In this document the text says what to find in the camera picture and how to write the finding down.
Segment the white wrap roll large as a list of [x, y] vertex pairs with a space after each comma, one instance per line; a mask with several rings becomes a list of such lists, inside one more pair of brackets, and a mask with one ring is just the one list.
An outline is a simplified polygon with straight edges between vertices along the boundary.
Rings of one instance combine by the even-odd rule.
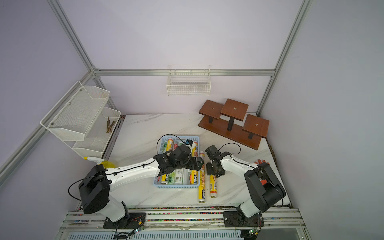
[[183, 185], [190, 185], [191, 184], [191, 180], [190, 180], [191, 170], [181, 169], [181, 171], [182, 171], [182, 184]]

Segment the yellow spray bottle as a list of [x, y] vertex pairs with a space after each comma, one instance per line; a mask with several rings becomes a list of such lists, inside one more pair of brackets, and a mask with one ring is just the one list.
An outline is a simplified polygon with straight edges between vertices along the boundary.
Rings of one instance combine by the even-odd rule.
[[116, 168], [117, 166], [110, 161], [106, 161], [97, 157], [84, 157], [85, 160], [95, 162], [97, 165], [102, 165], [105, 169]]

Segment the yellow wrap roll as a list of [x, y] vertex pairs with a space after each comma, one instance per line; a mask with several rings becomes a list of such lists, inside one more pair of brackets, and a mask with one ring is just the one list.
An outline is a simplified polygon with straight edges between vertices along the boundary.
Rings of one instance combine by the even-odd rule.
[[210, 197], [217, 197], [217, 178], [214, 175], [210, 175]]
[[206, 191], [205, 191], [205, 152], [200, 151], [200, 158], [203, 160], [203, 165], [199, 171], [200, 176], [200, 184], [199, 184], [199, 203], [205, 203], [206, 202]]
[[[192, 157], [196, 157], [198, 154], [198, 142], [193, 142], [192, 144]], [[198, 172], [196, 170], [191, 170], [190, 175], [190, 184], [195, 185], [197, 184], [197, 174]]]
[[[165, 152], [170, 151], [173, 149], [174, 145], [174, 139], [173, 138], [168, 138], [166, 144], [165, 144]], [[167, 185], [169, 183], [169, 175], [170, 174], [165, 174], [161, 176], [161, 184], [162, 185]]]

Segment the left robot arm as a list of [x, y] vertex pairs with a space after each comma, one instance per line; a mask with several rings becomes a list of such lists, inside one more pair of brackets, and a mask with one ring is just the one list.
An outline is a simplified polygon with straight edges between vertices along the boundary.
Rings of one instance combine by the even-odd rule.
[[170, 174], [174, 170], [188, 169], [199, 171], [204, 160], [192, 154], [192, 150], [181, 145], [175, 150], [157, 154], [151, 159], [122, 168], [94, 166], [85, 178], [80, 180], [79, 193], [84, 214], [101, 214], [111, 222], [130, 219], [124, 202], [110, 196], [114, 190], [146, 178]]

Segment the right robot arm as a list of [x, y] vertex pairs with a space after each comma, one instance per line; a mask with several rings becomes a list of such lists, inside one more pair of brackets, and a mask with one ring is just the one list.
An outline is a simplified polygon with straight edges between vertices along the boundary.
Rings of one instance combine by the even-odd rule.
[[206, 149], [210, 159], [207, 174], [217, 178], [227, 172], [244, 178], [250, 198], [238, 206], [238, 212], [245, 218], [264, 213], [279, 201], [283, 201], [286, 190], [267, 162], [248, 163], [229, 152], [220, 152], [212, 145]]

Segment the brown sticks in shelf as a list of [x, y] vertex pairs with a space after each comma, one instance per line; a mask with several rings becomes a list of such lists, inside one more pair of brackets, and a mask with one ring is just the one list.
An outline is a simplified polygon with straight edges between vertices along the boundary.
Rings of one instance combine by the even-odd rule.
[[107, 130], [106, 130], [106, 133], [111, 133], [113, 131], [113, 127], [115, 125], [116, 121], [112, 121], [110, 120], [110, 118], [108, 117], [107, 118]]

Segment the brown wooden tiered stand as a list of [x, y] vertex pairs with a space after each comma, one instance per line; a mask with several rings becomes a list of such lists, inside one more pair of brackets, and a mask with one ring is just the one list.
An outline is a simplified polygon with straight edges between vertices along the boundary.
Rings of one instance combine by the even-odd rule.
[[232, 99], [224, 104], [207, 100], [199, 110], [203, 118], [198, 126], [258, 150], [262, 139], [267, 137], [270, 121], [248, 114], [248, 108], [248, 104]]

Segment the light blue plastic basket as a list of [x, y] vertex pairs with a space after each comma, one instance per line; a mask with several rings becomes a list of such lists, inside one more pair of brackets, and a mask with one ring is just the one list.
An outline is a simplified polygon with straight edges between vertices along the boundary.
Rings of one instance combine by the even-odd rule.
[[[199, 153], [200, 153], [200, 138], [199, 136], [192, 136], [192, 135], [187, 135], [187, 136], [173, 136], [173, 135], [166, 135], [166, 136], [163, 136], [160, 140], [160, 143], [158, 144], [158, 153], [159, 153], [159, 150], [160, 150], [160, 145], [161, 145], [161, 142], [162, 140], [168, 140], [168, 138], [173, 138], [174, 139], [174, 145], [173, 145], [173, 150], [178, 147], [178, 146], [181, 146], [185, 140], [189, 139], [189, 140], [192, 140], [193, 142], [198, 142], [198, 154], [197, 154], [197, 157], [199, 156]], [[179, 184], [179, 185], [162, 185], [161, 184], [161, 176], [160, 177], [155, 177], [154, 178], [154, 182], [153, 182], [153, 185], [159, 189], [163, 188], [178, 188], [178, 189], [187, 189], [187, 188], [198, 188], [199, 187], [199, 184], [200, 184], [200, 176], [199, 176], [199, 171], [197, 171], [198, 174], [197, 174], [197, 184], [195, 185], [183, 185], [183, 184]]]

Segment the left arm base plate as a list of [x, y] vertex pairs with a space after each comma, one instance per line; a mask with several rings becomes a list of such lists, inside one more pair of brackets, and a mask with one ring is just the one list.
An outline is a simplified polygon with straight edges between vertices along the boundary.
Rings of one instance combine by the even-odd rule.
[[146, 215], [146, 213], [128, 213], [128, 216], [125, 216], [116, 222], [106, 218], [103, 229], [138, 229], [144, 225]]

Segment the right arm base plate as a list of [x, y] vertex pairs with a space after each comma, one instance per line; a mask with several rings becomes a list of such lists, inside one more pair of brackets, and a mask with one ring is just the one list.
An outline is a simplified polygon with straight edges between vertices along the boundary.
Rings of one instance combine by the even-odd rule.
[[225, 211], [223, 212], [223, 217], [226, 228], [263, 227], [265, 225], [262, 215], [259, 213], [252, 217], [246, 217], [237, 211]]

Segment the white green wrap roll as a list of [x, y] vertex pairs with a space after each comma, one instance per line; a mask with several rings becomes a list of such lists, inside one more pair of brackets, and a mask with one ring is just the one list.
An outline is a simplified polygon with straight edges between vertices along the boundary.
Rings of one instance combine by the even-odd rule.
[[163, 154], [166, 151], [168, 141], [167, 140], [162, 140], [161, 145], [160, 145], [160, 150], [159, 153]]

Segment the white mesh two-tier shelf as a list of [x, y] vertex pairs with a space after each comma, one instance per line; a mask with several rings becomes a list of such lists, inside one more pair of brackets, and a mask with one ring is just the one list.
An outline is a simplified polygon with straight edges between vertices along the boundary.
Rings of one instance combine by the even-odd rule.
[[[76, 82], [40, 124], [81, 158], [102, 158], [121, 112], [108, 108], [110, 92]], [[107, 118], [116, 121], [106, 133]]]

